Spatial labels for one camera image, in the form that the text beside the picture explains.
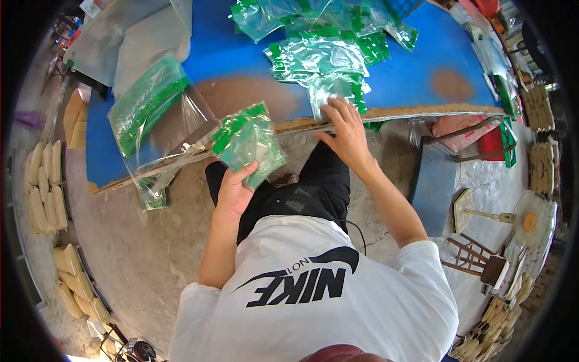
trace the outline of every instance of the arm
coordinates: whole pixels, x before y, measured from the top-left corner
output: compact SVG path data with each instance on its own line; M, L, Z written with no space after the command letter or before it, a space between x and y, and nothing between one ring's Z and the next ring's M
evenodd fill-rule
M418 215L384 175L376 159L368 151L366 131L360 114L343 98L328 99L322 110L336 127L336 137L327 133L316 135L360 177L372 194L386 228L399 248L418 240L427 240Z
M225 171L213 212L207 250L199 269L199 284L222 289L235 273L239 219L254 194L242 181L257 169L252 161L238 172Z

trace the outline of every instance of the black shorts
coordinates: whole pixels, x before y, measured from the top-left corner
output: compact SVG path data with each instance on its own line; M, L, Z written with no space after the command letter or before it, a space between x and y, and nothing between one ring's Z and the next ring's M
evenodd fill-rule
M221 180L227 170L222 162L213 162L205 169L213 204ZM241 215L237 244L247 238L255 223L269 215L305 215L330 220L348 233L345 220L350 204L350 171L348 166L323 142L318 142L299 173L296 184L279 188L267 180L255 190Z

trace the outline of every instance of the rust stain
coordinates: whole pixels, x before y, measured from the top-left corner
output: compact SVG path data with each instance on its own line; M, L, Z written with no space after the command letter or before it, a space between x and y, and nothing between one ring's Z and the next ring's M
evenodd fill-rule
M239 75L208 79L196 86L220 119L265 101L272 121L282 122L298 109L298 99L303 96L289 91L287 86L273 77Z
M431 87L438 97L451 102L466 102L474 96L474 87L462 75L451 69L434 72Z

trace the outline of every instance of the person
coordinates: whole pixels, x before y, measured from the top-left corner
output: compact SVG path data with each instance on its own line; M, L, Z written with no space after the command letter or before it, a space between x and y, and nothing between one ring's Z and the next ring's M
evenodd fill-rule
M360 114L343 98L323 111L335 136L320 142L296 184L255 192L206 167L216 205L199 282L181 294L170 360L433 361L458 326L455 299L412 206L368 151ZM400 248L391 268L361 255L347 235L352 169Z

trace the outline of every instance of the electrical wire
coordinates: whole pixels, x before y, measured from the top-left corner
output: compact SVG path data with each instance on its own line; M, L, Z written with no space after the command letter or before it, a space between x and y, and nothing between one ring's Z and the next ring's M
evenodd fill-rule
M340 219L336 219L336 221L343 221L343 222L347 222L348 224L352 224L356 227L356 229L358 229L358 231L360 232L360 236L362 237L362 242L364 243L364 255L366 255L366 240L364 239L364 234L362 233L362 230L360 230L360 228L358 227L358 225L354 224L351 221L348 220L340 220Z

